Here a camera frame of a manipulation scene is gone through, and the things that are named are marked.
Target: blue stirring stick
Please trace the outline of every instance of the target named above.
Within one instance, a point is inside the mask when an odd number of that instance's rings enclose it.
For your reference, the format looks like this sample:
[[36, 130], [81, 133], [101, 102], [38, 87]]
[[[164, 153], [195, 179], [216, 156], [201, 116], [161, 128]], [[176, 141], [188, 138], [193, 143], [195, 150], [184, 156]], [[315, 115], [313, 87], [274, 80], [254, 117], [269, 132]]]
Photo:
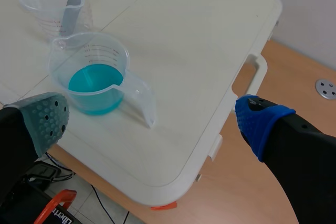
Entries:
[[[69, 5], [80, 5], [81, 0], [68, 0], [67, 6]], [[66, 8], [63, 15], [62, 27], [63, 31], [60, 36], [70, 36], [74, 33], [76, 26], [77, 18], [79, 15], [80, 9], [78, 8]]]

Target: white table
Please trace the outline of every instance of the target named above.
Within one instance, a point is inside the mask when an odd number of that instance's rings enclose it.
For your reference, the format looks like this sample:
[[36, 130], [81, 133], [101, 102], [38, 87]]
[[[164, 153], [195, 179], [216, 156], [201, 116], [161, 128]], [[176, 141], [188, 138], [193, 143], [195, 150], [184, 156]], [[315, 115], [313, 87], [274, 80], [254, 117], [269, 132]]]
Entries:
[[[47, 76], [48, 45], [16, 0], [0, 0], [0, 102], [58, 91]], [[281, 13], [279, 0], [91, 0], [94, 24], [130, 53], [130, 69], [156, 94], [153, 129], [125, 103], [103, 116], [70, 108], [58, 144], [133, 200], [162, 206], [191, 187], [237, 96], [246, 61], [257, 67], [256, 93], [267, 65], [260, 52]]]

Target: blue gripper pad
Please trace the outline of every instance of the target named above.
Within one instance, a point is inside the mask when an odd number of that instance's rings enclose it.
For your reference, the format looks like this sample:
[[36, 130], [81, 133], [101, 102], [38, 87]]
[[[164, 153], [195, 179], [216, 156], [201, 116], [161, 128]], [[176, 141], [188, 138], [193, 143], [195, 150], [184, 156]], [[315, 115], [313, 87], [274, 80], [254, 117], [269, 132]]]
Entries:
[[69, 120], [69, 106], [59, 93], [44, 93], [5, 107], [20, 110], [38, 157], [61, 139]]
[[275, 105], [253, 111], [248, 105], [250, 98], [259, 97], [256, 95], [240, 97], [236, 101], [235, 112], [240, 131], [245, 135], [254, 154], [262, 162], [264, 148], [274, 124], [281, 117], [294, 114], [295, 110], [283, 105]]

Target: wooden desk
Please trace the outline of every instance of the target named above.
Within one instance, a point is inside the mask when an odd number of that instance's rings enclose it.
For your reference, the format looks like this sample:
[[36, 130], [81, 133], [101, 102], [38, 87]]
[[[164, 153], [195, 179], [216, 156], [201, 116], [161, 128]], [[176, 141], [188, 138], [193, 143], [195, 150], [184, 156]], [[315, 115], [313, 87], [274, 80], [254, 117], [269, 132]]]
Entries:
[[[267, 43], [262, 55], [268, 72], [258, 95], [294, 108], [319, 130], [336, 136], [336, 101], [322, 98], [314, 87], [320, 78], [336, 83], [336, 72], [274, 41]], [[242, 68], [235, 93], [244, 93], [253, 72], [252, 66]], [[62, 148], [54, 146], [49, 152], [148, 224], [297, 223], [282, 188], [241, 137], [235, 115], [230, 115], [221, 135], [222, 147], [215, 162], [205, 162], [201, 180], [178, 201], [178, 208], [160, 212], [133, 202]]]

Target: white wall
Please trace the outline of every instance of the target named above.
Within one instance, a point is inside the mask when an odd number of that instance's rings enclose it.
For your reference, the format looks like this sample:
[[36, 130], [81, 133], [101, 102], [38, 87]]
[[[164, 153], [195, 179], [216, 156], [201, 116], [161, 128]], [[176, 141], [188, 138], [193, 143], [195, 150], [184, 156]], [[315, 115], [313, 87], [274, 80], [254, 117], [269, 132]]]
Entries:
[[336, 0], [281, 0], [273, 39], [336, 69]]

